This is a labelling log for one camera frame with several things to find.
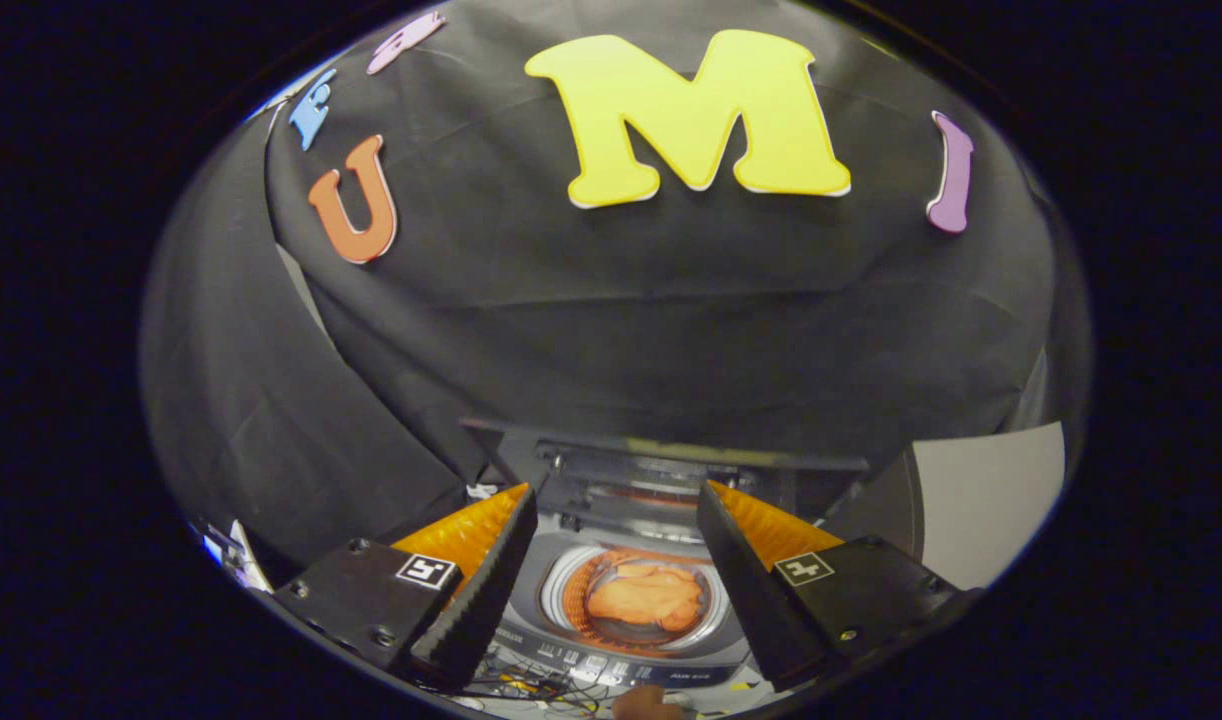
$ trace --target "pink letter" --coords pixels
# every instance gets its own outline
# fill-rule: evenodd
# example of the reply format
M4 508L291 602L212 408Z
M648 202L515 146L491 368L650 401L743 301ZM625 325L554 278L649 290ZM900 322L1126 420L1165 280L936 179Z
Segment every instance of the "pink letter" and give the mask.
M971 183L971 138L938 111L931 112L945 137L945 174L940 177L940 196L927 203L927 220L945 232L967 229L967 191Z

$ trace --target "black cloth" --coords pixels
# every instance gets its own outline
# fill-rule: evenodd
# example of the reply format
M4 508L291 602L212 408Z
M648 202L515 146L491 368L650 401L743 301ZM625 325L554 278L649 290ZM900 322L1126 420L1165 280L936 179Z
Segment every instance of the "black cloth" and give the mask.
M329 65L329 115L308 152L287 123L301 90L240 128L181 202L150 281L143 364L155 446L186 505L309 561L459 506L486 463L457 427L464 414L881 468L914 439L996 432L1015 407L1051 334L1055 242L1068 237L969 101L791 2L439 10L446 26L381 72L365 73L374 46L414 15ZM660 170L657 194L571 204L565 106L527 60L609 33L690 78L727 28L815 54L852 191L739 187L738 122L706 191L631 131ZM975 145L960 236L925 215L943 167L932 110ZM343 205L367 227L343 159L375 133L400 233L359 266L306 197L340 169ZM335 348L274 243L303 266Z

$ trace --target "yellow letter m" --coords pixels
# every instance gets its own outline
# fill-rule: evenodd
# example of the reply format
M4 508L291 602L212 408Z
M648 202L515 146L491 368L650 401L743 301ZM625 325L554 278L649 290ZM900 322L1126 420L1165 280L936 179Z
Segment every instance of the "yellow letter m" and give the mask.
M557 86L580 159L571 202L580 208L646 200L660 174L638 163L626 123L692 189L708 189L737 117L748 152L734 178L754 192L844 196L851 172L833 158L807 65L811 51L761 32L726 29L710 40L694 81L616 35L585 37L539 53L532 77Z

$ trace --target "letter u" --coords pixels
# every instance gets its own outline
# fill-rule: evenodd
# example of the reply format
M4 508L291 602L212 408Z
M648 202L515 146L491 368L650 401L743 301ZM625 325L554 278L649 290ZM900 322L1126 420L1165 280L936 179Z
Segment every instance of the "letter u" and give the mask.
M323 229L326 229L331 246L341 258L358 265L382 255L397 236L397 208L393 207L393 193L390 192L384 171L379 167L381 145L384 138L374 134L358 143L358 147L345 158L345 166L358 176L367 209L370 211L371 224L365 231L356 229L345 214L337 192L340 170L323 174L309 189L309 204L318 210L318 218L323 220Z

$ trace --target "screw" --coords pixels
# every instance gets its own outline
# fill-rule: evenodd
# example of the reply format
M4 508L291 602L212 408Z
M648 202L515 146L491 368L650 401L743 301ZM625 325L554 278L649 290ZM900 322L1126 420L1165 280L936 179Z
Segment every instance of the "screw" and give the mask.
M371 642L374 642L380 647L393 647L393 643L397 642L397 638L395 638L387 630L379 628L375 630L374 633L371 633Z

